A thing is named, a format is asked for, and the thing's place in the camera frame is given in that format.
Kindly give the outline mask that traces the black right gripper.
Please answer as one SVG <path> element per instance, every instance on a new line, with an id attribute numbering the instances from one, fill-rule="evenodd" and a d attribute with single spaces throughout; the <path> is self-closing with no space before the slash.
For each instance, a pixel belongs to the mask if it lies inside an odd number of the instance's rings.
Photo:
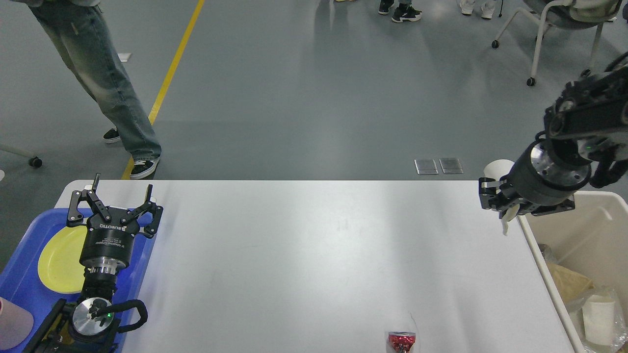
<path id="1" fill-rule="evenodd" d="M 518 215 L 534 216 L 574 210 L 574 192 L 589 181 L 589 165 L 560 165 L 542 147 L 528 147 L 507 176 L 478 179 L 481 208 L 507 212 L 516 206 L 514 191 L 520 196 Z"/>

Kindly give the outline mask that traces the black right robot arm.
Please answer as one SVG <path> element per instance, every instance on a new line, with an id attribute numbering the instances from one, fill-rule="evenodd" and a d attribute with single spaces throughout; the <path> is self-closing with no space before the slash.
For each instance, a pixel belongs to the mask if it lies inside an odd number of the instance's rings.
<path id="1" fill-rule="evenodd" d="M 623 53 L 602 73 L 568 82 L 545 110 L 544 130 L 500 178 L 478 179 L 485 210 L 534 216 L 574 210 L 574 193 L 627 172 L 628 68 Z"/>

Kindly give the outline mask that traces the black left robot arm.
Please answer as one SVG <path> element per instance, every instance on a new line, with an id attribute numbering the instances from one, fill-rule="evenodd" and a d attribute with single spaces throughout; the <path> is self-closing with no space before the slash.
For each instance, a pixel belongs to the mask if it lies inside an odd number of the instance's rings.
<path id="1" fill-rule="evenodd" d="M 141 300 L 116 303 L 113 297 L 119 273 L 131 264 L 135 238 L 155 236 L 163 206 L 152 200 L 152 184 L 134 209 L 107 206 L 96 194 L 99 181 L 96 174 L 90 187 L 73 192 L 66 218 L 68 227 L 87 228 L 78 259 L 84 267 L 80 295 L 54 304 L 26 344 L 26 353 L 113 353 L 117 335 L 148 320 Z"/>

